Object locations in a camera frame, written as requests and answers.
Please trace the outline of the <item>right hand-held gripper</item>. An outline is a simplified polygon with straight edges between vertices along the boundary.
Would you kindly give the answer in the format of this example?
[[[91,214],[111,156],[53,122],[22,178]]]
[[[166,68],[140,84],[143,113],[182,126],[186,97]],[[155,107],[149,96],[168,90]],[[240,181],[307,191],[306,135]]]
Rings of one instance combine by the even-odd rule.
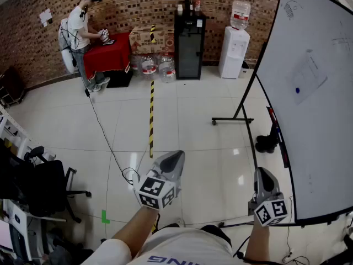
[[[288,215],[278,180],[266,168],[255,169],[254,191],[256,195],[248,202],[248,215],[253,215],[262,227],[278,224]]]

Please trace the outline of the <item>large whiteboard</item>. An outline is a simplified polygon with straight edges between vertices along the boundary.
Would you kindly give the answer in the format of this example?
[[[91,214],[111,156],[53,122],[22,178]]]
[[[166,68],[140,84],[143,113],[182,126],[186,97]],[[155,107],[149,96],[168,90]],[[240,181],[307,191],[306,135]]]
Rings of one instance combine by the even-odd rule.
[[[287,77],[307,49],[328,79],[296,105]],[[353,211],[353,11],[334,0],[279,0],[257,76],[286,146],[295,222]]]

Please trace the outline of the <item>white printed paper sheet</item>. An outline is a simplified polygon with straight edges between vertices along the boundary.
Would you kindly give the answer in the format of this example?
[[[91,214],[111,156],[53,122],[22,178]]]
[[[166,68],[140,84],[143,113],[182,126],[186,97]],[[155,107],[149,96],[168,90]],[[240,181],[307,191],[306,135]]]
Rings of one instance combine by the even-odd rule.
[[[295,63],[287,77],[287,86],[293,101],[299,105],[311,96],[327,79],[321,59],[313,49],[307,49]]]

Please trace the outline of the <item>black lumpy object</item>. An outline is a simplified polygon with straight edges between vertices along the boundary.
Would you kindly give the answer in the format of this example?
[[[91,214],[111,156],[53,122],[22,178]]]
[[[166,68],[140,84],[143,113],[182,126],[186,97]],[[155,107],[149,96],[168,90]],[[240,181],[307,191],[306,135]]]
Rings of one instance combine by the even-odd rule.
[[[259,135],[256,137],[255,149],[260,153],[274,153],[277,144],[278,138],[276,126],[272,125],[269,135]]]

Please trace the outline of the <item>black marker tray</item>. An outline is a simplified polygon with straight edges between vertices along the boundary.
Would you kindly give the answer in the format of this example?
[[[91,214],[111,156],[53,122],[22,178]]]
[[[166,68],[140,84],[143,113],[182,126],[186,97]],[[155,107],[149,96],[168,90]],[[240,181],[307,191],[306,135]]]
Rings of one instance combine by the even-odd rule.
[[[272,127],[274,127],[274,129],[275,129],[277,144],[279,145],[279,148],[281,151],[281,156],[282,156],[282,160],[284,163],[284,168],[289,168],[290,163],[289,163],[289,158],[288,158],[286,146],[285,146],[284,140],[282,138],[281,130],[280,130],[278,121],[276,119],[274,110],[272,107],[266,107],[266,108],[268,110],[268,113],[269,113],[271,121],[272,121]]]

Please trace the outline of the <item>person's white shirt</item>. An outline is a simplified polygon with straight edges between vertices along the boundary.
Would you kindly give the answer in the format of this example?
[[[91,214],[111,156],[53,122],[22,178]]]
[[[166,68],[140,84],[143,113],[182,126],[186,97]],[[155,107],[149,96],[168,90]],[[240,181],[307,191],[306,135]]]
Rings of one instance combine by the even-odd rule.
[[[245,265],[227,241],[200,229],[167,227],[150,236],[137,257],[121,240],[104,241],[82,265]]]

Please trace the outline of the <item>black box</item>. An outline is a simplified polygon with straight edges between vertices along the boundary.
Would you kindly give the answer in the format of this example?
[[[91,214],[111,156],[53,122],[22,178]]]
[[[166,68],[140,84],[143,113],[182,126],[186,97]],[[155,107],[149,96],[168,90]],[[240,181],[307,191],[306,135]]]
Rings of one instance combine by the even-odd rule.
[[[129,86],[133,73],[132,71],[114,70],[104,72],[104,76],[110,78],[107,88],[122,88]]]

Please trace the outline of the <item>black glass-door cabinet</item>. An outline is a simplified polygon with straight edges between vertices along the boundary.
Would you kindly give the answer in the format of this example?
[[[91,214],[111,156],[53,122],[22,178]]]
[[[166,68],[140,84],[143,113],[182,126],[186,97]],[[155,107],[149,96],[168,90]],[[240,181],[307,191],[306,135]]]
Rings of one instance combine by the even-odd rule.
[[[206,16],[194,10],[174,15],[174,58],[178,80],[199,80],[204,52]]]

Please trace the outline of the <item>red cloth covered table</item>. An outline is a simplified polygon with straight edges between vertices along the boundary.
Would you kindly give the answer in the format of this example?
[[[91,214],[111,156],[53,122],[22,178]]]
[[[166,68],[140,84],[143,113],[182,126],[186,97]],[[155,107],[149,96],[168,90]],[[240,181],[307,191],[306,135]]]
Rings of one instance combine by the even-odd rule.
[[[87,80],[97,72],[126,70],[131,55],[129,33],[112,35],[112,45],[96,45],[84,54],[84,68]]]

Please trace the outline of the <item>white water dispenser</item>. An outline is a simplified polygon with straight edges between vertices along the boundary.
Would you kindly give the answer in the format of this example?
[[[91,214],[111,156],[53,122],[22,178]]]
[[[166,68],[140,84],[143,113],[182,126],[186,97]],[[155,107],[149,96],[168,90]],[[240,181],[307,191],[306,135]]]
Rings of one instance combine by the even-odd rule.
[[[237,30],[231,26],[225,28],[218,65],[221,78],[239,77],[249,42],[250,35],[245,30]]]

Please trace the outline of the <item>printed cardboard box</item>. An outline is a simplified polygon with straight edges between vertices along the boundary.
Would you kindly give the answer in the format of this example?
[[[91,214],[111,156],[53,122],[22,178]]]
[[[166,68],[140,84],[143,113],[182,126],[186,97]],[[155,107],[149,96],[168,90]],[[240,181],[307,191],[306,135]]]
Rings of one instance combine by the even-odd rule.
[[[174,52],[174,28],[163,24],[136,26],[129,34],[133,55]]]

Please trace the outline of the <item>white metal shelf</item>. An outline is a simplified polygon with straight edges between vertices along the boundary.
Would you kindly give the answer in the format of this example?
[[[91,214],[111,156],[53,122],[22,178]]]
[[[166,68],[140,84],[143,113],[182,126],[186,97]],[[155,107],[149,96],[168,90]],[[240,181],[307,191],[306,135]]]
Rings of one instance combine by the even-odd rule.
[[[0,139],[8,143],[10,149],[16,151],[16,156],[25,159],[25,155],[34,148],[42,146],[27,131],[25,131],[0,104]]]

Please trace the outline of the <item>water jug with red label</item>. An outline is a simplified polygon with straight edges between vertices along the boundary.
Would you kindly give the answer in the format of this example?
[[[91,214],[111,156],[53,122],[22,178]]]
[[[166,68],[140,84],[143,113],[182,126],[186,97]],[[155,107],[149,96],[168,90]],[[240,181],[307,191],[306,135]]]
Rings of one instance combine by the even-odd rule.
[[[231,14],[231,27],[245,30],[249,23],[251,4],[244,1],[233,1]]]

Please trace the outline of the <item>dark brown cart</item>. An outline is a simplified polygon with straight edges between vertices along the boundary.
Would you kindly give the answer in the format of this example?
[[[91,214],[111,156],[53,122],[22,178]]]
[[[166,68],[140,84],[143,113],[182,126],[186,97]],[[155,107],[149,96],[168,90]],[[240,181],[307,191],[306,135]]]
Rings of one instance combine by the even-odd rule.
[[[5,108],[22,102],[25,96],[25,85],[17,70],[10,66],[0,75],[0,104]]]

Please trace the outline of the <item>white wall papers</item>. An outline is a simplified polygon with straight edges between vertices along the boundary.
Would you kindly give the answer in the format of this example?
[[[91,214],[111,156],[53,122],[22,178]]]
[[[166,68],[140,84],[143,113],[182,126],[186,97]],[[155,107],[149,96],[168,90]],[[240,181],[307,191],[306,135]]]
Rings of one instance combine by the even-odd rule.
[[[50,8],[40,13],[39,19],[43,27],[47,27],[49,24],[52,24],[53,20],[52,20],[52,13],[50,11]]]

